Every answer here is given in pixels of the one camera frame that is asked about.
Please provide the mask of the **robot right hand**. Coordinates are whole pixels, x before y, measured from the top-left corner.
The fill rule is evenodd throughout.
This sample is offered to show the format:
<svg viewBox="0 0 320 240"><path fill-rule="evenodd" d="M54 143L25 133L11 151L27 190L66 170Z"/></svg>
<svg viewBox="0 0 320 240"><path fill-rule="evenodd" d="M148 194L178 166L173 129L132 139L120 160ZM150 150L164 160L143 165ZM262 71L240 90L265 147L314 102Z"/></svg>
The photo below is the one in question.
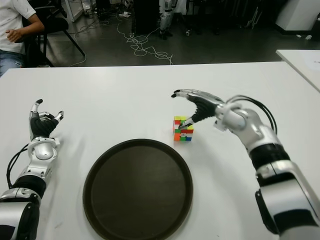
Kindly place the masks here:
<svg viewBox="0 0 320 240"><path fill-rule="evenodd" d="M211 93L195 89L178 89L173 92L171 97L185 98L196 106L195 113L179 125L180 130L186 129L206 118L214 117L216 115L216 108L225 104L221 98Z"/></svg>

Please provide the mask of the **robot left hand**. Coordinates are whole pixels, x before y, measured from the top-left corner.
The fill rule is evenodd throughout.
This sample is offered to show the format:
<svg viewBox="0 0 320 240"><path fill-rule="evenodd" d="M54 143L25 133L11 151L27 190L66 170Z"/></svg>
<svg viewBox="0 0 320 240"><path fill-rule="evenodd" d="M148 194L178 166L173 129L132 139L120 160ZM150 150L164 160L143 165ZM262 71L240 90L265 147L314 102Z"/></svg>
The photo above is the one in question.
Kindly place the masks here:
<svg viewBox="0 0 320 240"><path fill-rule="evenodd" d="M56 116L47 111L38 112L43 99L37 100L31 107L29 113L29 132L30 140L36 138L49 138L50 134L57 127L59 122L64 118L64 111L60 111Z"/></svg>

